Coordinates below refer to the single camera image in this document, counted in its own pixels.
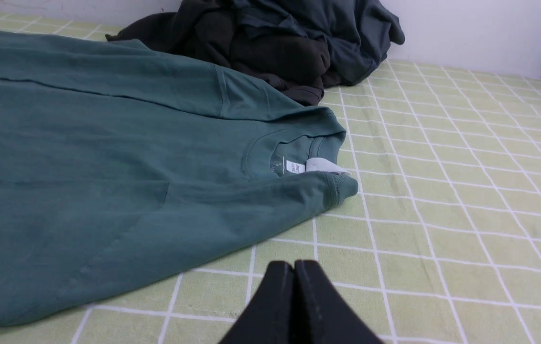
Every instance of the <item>white wall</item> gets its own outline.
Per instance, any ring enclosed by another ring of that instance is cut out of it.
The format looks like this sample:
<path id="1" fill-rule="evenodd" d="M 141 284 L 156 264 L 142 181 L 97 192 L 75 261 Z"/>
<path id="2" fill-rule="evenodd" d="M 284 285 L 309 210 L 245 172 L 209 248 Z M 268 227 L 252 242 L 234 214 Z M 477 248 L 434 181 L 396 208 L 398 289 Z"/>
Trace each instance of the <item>white wall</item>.
<path id="1" fill-rule="evenodd" d="M 0 0 L 0 10 L 126 25 L 180 0 Z M 541 78 L 541 0 L 382 0 L 407 42 L 390 57 Z"/>
<path id="2" fill-rule="evenodd" d="M 407 42 L 390 57 L 541 78 L 541 0 L 382 0 Z"/>

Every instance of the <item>bed sheet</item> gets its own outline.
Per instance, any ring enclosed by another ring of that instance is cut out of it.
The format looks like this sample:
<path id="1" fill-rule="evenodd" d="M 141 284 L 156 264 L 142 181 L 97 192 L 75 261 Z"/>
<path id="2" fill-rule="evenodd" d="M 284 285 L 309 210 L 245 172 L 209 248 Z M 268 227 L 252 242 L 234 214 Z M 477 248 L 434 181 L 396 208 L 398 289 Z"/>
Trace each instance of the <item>bed sheet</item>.
<path id="1" fill-rule="evenodd" d="M 0 12 L 0 29 L 119 27 Z M 386 61 L 326 92 L 349 135 L 345 204 L 261 244 L 27 326 L 0 344 L 216 343 L 269 261 L 318 260 L 391 344 L 541 344 L 541 81 Z"/>

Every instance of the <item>clothing label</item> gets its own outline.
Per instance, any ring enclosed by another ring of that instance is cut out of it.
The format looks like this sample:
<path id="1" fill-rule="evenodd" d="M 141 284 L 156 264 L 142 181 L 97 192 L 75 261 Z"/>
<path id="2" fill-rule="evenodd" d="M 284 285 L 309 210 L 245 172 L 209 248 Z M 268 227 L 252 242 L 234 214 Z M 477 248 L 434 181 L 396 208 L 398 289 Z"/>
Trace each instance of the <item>clothing label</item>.
<path id="1" fill-rule="evenodd" d="M 322 171 L 334 173 L 349 173 L 349 171 L 345 170 L 341 166 L 338 166 L 335 163 L 331 163 L 324 158 L 310 158 L 309 160 L 307 160 L 307 170 L 309 172 Z"/>
<path id="2" fill-rule="evenodd" d="M 295 173 L 295 174 L 300 174 L 300 173 L 303 173 L 303 172 L 307 171 L 307 169 L 305 168 L 305 165 L 303 165 L 301 163 L 294 163 L 294 162 L 289 161 L 289 160 L 285 161 L 285 170 L 287 172 L 292 172 L 292 173 Z"/>

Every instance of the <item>t-shirt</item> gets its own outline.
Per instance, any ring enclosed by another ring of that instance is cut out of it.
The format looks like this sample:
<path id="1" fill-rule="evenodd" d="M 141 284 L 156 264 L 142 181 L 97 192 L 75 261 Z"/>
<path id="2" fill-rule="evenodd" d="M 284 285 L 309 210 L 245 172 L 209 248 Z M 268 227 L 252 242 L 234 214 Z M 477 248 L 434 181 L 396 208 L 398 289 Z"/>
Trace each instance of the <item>t-shirt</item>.
<path id="1" fill-rule="evenodd" d="M 345 130 L 139 41 L 0 32 L 0 326 L 134 290 L 341 203 Z"/>

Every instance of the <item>pile of clothes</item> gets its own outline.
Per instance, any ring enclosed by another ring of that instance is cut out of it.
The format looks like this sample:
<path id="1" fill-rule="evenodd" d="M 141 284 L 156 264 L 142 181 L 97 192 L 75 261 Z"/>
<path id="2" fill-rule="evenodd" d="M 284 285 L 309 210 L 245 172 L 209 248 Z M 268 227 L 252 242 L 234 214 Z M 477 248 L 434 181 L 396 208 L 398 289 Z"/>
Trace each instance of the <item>pile of clothes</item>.
<path id="1" fill-rule="evenodd" d="M 184 0 L 175 13 L 134 22 L 107 41 L 139 39 L 260 78 L 303 105 L 356 85 L 404 43 L 379 0 Z"/>

